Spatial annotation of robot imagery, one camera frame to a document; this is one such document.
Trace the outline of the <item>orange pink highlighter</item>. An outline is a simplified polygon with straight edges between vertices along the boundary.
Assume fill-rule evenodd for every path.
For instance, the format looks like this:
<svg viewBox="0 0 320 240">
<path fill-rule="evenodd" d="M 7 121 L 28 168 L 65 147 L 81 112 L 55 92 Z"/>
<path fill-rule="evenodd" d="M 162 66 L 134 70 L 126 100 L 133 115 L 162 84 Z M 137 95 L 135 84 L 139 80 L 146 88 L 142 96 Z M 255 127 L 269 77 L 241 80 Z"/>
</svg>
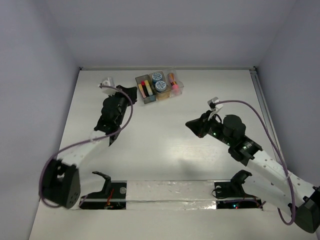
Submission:
<svg viewBox="0 0 320 240">
<path fill-rule="evenodd" d="M 142 87 L 142 85 L 140 83 L 138 84 L 138 88 L 139 88 L 139 91 L 141 93 L 141 96 L 145 99 L 146 95 L 145 95 L 144 89 L 143 89 L 143 87 Z"/>
</svg>

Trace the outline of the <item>yellow highlighter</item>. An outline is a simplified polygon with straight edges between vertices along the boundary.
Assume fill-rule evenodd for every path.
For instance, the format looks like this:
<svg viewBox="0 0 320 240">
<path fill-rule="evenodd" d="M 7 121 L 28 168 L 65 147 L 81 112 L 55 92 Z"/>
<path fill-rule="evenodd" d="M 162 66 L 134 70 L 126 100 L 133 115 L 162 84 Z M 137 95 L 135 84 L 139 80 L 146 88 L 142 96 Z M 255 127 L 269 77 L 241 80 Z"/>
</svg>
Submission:
<svg viewBox="0 0 320 240">
<path fill-rule="evenodd" d="M 146 90 L 147 90 L 147 92 L 148 92 L 148 95 L 149 95 L 149 96 L 152 96 L 152 95 L 153 95 L 153 91 L 152 91 L 152 88 L 151 88 L 151 86 L 150 86 L 150 84 L 149 84 L 149 81 L 148 81 L 148 80 L 145 80 L 145 81 L 144 81 L 144 84 L 145 84 Z"/>
</svg>

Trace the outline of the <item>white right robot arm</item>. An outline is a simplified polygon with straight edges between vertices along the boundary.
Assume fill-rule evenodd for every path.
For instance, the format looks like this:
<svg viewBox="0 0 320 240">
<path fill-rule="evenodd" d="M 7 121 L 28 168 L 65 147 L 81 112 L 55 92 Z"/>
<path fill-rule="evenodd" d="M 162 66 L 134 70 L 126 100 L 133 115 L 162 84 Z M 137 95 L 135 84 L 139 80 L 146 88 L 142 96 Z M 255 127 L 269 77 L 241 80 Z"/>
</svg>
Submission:
<svg viewBox="0 0 320 240">
<path fill-rule="evenodd" d="M 246 126 L 240 117 L 219 115 L 208 110 L 198 120 L 186 125 L 199 138 L 210 135 L 228 146 L 230 156 L 248 170 L 240 170 L 220 194 L 228 198 L 228 190 L 235 196 L 253 195 L 264 199 L 291 216 L 307 233 L 315 233 L 320 226 L 320 188 L 294 175 L 245 135 Z"/>
</svg>

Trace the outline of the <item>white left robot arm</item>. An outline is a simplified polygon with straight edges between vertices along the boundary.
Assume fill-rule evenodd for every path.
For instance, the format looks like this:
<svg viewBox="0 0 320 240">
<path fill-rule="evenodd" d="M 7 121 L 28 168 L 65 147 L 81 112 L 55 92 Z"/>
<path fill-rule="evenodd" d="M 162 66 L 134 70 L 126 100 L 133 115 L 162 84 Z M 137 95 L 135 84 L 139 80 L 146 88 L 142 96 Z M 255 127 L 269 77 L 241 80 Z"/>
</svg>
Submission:
<svg viewBox="0 0 320 240">
<path fill-rule="evenodd" d="M 193 210 L 212 198 L 210 157 L 186 127 L 186 97 L 144 104 L 137 87 L 110 87 L 78 101 L 67 138 L 87 134 L 46 162 L 39 195 L 50 208 Z"/>
</svg>

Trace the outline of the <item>blue white round jar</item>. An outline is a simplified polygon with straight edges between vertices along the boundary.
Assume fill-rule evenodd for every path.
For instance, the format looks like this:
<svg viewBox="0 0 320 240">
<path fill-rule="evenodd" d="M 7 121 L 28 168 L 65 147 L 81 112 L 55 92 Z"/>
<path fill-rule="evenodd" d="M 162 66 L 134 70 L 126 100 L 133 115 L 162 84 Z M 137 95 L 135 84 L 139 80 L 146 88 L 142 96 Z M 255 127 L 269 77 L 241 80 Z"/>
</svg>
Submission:
<svg viewBox="0 0 320 240">
<path fill-rule="evenodd" d="M 162 93 L 167 89 L 167 84 L 165 81 L 159 80 L 154 84 L 154 87 L 158 93 Z"/>
</svg>

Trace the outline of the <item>black pink highlighter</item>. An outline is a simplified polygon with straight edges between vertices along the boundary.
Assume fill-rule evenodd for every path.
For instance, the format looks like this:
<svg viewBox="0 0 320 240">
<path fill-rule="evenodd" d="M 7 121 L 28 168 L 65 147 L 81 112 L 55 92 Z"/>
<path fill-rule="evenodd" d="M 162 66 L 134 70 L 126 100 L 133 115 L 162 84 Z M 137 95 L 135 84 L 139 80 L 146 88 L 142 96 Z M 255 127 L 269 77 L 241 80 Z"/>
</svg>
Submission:
<svg viewBox="0 0 320 240">
<path fill-rule="evenodd" d="M 146 85 L 145 85 L 145 82 L 144 82 L 144 81 L 141 81 L 141 86 L 142 86 L 142 89 L 143 89 L 143 91 L 144 91 L 144 94 L 145 94 L 146 96 L 149 96 L 149 95 L 148 95 L 148 91 L 147 91 L 147 88 L 146 88 Z"/>
</svg>

